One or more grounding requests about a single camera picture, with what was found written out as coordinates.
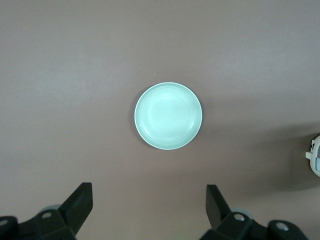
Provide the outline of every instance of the plate rim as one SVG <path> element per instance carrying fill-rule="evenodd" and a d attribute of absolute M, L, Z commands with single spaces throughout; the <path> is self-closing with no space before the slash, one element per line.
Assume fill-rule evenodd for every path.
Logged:
<path fill-rule="evenodd" d="M 172 148 L 163 148 L 163 147 L 159 147 L 159 146 L 155 146 L 154 144 L 151 144 L 150 142 L 148 142 L 143 136 L 142 134 L 140 133 L 139 131 L 139 128 L 137 126 L 137 108 L 138 108 L 138 105 L 141 101 L 141 99 L 144 97 L 144 95 L 146 95 L 149 91 L 151 91 L 153 88 L 155 87 L 158 87 L 160 85 L 166 85 L 166 84 L 173 84 L 173 85 L 178 85 L 178 86 L 181 86 L 185 89 L 187 89 L 190 93 L 193 94 L 193 96 L 195 97 L 195 99 L 197 100 L 198 102 L 198 105 L 200 107 L 200 123 L 199 123 L 199 127 L 198 129 L 196 130 L 194 136 L 186 143 L 184 143 L 183 145 L 180 145 L 178 147 L 172 147 Z M 134 109 L 134 124 L 135 124 L 135 128 L 136 130 L 138 131 L 140 137 L 147 143 L 149 144 L 150 146 L 154 147 L 154 148 L 157 148 L 157 149 L 161 149 L 161 150 L 175 150 L 175 149 L 179 149 L 179 148 L 182 148 L 184 147 L 185 145 L 187 145 L 188 143 L 190 143 L 197 135 L 198 135 L 198 132 L 200 131 L 200 128 L 201 128 L 201 125 L 202 125 L 202 120 L 203 120 L 203 113 L 202 113 L 202 107 L 201 107 L 201 103 L 198 99 L 198 97 L 196 96 L 196 94 L 190 89 L 188 88 L 187 86 L 185 85 L 182 85 L 180 83 L 177 83 L 177 82 L 172 82 L 172 81 L 166 81 L 166 82 L 160 82 L 160 83 L 157 83 L 151 87 L 149 87 L 147 90 L 144 91 L 144 93 L 140 96 L 139 100 L 137 101 L 136 105 L 135 105 L 135 109 Z"/>

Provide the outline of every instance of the metal screw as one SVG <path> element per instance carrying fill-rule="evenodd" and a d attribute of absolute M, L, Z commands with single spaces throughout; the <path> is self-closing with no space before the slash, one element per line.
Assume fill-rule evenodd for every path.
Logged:
<path fill-rule="evenodd" d="M 0 227 L 6 225 L 8 222 L 7 219 L 0 221 Z"/>
<path fill-rule="evenodd" d="M 282 231 L 288 231 L 289 227 L 287 225 L 285 225 L 283 222 L 277 222 L 276 227 Z"/>
<path fill-rule="evenodd" d="M 52 216 L 51 212 L 46 212 L 45 214 L 42 215 L 42 219 L 47 219 Z"/>
<path fill-rule="evenodd" d="M 235 218 L 236 220 L 238 220 L 238 221 L 241 221 L 241 222 L 243 222 L 243 221 L 245 220 L 245 217 L 242 216 L 240 213 L 235 214 L 235 215 L 234 215 L 234 218 Z"/>

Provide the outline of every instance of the plate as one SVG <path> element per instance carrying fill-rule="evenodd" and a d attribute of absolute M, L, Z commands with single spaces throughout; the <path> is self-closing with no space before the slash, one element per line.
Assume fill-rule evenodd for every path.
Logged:
<path fill-rule="evenodd" d="M 150 87 L 138 100 L 134 122 L 140 136 L 151 146 L 178 149 L 194 139 L 202 123 L 197 96 L 176 82 Z"/>

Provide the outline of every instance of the white object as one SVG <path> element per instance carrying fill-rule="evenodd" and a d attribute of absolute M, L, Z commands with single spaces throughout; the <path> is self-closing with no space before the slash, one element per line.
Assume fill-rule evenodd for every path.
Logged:
<path fill-rule="evenodd" d="M 311 150 L 305 153 L 305 157 L 310 160 L 312 171 L 320 177 L 320 136 L 311 142 Z"/>
<path fill-rule="evenodd" d="M 134 121 L 140 136 L 151 146 L 173 150 L 191 142 L 202 123 L 196 95 L 176 82 L 150 87 L 136 104 Z"/>

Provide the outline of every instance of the white plate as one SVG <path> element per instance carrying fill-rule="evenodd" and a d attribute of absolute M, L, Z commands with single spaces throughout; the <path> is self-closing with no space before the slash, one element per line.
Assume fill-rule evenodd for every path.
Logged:
<path fill-rule="evenodd" d="M 191 142 L 202 123 L 197 96 L 186 86 L 163 82 L 140 97 L 134 112 L 140 136 L 151 146 L 173 150 Z"/>

